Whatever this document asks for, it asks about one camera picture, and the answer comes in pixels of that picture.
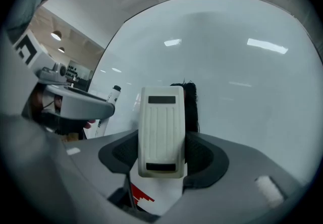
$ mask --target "white cylinder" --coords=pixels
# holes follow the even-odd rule
[[[106,101],[115,105],[120,93],[121,93],[121,88],[117,85],[114,86],[109,96],[107,97]],[[101,137],[104,135],[108,122],[109,122],[109,118],[99,120],[99,123],[97,124],[97,129],[95,132],[95,137]]]

